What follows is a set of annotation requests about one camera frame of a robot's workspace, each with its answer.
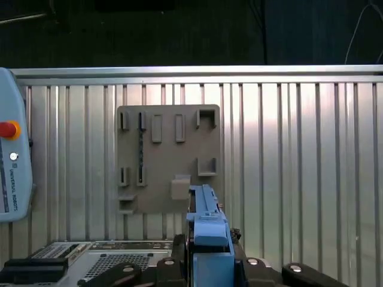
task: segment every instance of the red emergency stop button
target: red emergency stop button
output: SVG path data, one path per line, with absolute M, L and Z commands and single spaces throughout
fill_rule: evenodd
M 20 126 L 17 122 L 0 122 L 0 138 L 17 139 L 20 136 Z

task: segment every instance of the gray pegboard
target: gray pegboard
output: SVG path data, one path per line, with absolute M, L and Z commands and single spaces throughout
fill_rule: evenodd
M 121 213 L 185 212 L 190 184 L 223 201 L 217 105 L 120 106 L 116 120 Z

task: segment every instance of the ventilation grille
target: ventilation grille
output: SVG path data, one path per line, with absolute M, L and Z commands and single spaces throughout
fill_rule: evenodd
M 72 243 L 53 243 L 37 253 L 34 258 L 57 258 L 71 246 L 73 246 Z
M 94 266 L 86 273 L 84 280 L 90 280 L 109 268 L 123 262 L 129 262 L 140 266 L 144 271 L 149 264 L 149 257 L 146 254 L 111 254 L 101 255 Z
M 49 258 L 47 255 L 55 249 L 54 245 L 44 248 L 41 252 L 36 254 L 34 258 Z
M 65 249 L 68 249 L 70 246 L 68 245 L 60 245 L 57 247 L 52 253 L 50 253 L 46 258 L 56 258 L 60 255 Z

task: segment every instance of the corrugated metal wall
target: corrugated metal wall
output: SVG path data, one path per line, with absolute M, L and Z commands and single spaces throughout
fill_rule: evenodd
M 0 261 L 51 240 L 182 232 L 181 214 L 116 212 L 114 113 L 120 105 L 216 103 L 224 208 L 248 256 L 274 267 L 301 261 L 351 286 L 381 286 L 382 79 L 323 79 L 26 86 L 38 188 L 28 218 L 0 225 Z

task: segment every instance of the blue plastic part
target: blue plastic part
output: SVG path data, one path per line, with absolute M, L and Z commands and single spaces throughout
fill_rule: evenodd
M 16 121 L 20 136 L 0 138 L 0 222 L 26 216 L 32 194 L 32 168 L 26 125 L 25 102 L 10 71 L 0 68 L 0 122 Z M 18 158 L 11 160 L 15 152 Z
M 234 248 L 229 223 L 209 185 L 191 186 L 190 190 L 196 200 L 196 212 L 187 214 L 187 220 L 194 221 L 194 245 L 226 247 L 226 252 L 193 254 L 193 286 L 233 287 Z
M 188 213 L 187 220 L 194 221 L 194 244 L 201 246 L 227 246 L 227 219 L 218 208 L 218 198 L 209 185 L 192 185 L 195 192 L 196 213 Z

